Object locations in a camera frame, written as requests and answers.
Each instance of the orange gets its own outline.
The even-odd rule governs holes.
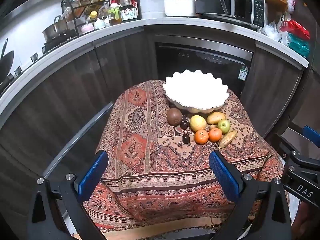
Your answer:
[[[195,134],[195,141],[198,144],[204,144],[208,141],[209,135],[205,130],[198,130]]]
[[[222,131],[219,128],[213,128],[209,132],[209,140],[212,142],[217,142],[221,139]]]

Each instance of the banana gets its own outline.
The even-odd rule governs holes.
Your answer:
[[[228,132],[219,142],[219,149],[226,147],[237,135],[237,131]]]

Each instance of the white ceramic bowl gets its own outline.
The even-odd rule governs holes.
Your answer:
[[[163,88],[167,99],[177,108],[193,114],[217,110],[229,97],[228,86],[222,85],[221,78],[214,78],[211,73],[203,74],[200,70],[175,72],[165,81]]]

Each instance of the white countertop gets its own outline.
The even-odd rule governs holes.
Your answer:
[[[273,50],[277,50],[280,53],[285,54],[286,56],[290,57],[292,61],[302,65],[305,68],[307,68],[309,64],[309,62],[305,58],[300,56],[298,53],[296,53],[289,47],[281,44],[280,42],[274,41],[261,33],[258,33],[256,31],[253,31],[238,25],[233,25],[230,23],[219,22],[214,20],[206,20],[206,19],[199,19],[199,18],[184,18],[184,17],[144,19],[139,21],[122,23],[119,25],[114,25],[101,30],[96,30],[86,35],[82,35],[74,40],[71,40],[70,42],[62,45],[61,47],[53,50],[52,52],[49,52],[47,55],[43,56],[41,59],[36,61],[33,65],[31,65],[28,69],[26,69],[3,93],[3,95],[0,98],[0,115],[2,114],[6,106],[9,104],[9,102],[17,95],[17,93],[25,85],[31,82],[32,79],[37,74],[39,74],[50,64],[57,61],[61,57],[67,55],[68,53],[78,49],[79,47],[89,44],[97,39],[106,37],[114,33],[118,33],[124,30],[136,28],[136,27],[143,27],[147,25],[160,25],[160,24],[194,25],[194,26],[202,26],[202,27],[237,33],[239,35],[249,37],[267,46],[272,47]]]

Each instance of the paisley tablecloth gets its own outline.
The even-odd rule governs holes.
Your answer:
[[[220,109],[238,131],[221,150],[229,163],[259,180],[279,177],[278,155],[254,130],[235,94]],[[84,207],[108,239],[139,239],[181,228],[217,229],[234,204],[209,167],[218,143],[181,142],[185,131],[168,124],[162,81],[125,91],[116,101],[98,149],[109,165]]]

